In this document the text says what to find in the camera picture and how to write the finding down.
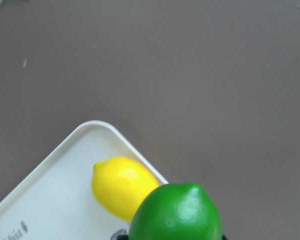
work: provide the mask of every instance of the lemon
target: lemon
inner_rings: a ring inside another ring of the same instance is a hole
[[[109,212],[129,222],[144,199],[159,187],[145,166],[125,156],[97,162],[91,185],[95,198]]]

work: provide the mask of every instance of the brown surface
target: brown surface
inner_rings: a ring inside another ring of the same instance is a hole
[[[230,240],[300,239],[300,1],[7,0],[0,200],[94,119],[202,184]]]

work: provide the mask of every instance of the tray rim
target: tray rim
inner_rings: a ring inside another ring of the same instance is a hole
[[[84,123],[81,123],[77,126],[51,153],[49,153],[10,193],[8,193],[1,201],[0,201],[0,214],[8,207],[12,202],[14,197],[20,193],[24,188],[26,188],[31,178],[34,178],[36,174],[40,170],[43,170],[45,166],[52,161],[54,155],[58,154],[62,148],[65,148],[66,144],[70,144],[72,140],[80,135],[80,133],[87,128],[90,127],[100,127],[104,128],[107,131],[112,132],[116,135],[144,164],[157,178],[162,184],[167,184],[168,181],[148,162],[148,160],[110,123],[102,120],[89,120]]]

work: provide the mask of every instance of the white tray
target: white tray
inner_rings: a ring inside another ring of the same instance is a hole
[[[141,162],[167,183],[112,125],[85,122],[0,203],[0,240],[109,240],[128,229],[91,190],[93,165],[119,155]]]

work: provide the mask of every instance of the plastic fruit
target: plastic fruit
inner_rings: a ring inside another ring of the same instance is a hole
[[[91,186],[95,198],[109,212],[131,222],[140,204],[159,183],[142,164],[117,156],[94,165]]]
[[[196,183],[162,185],[141,204],[128,240],[221,240],[219,213]]]

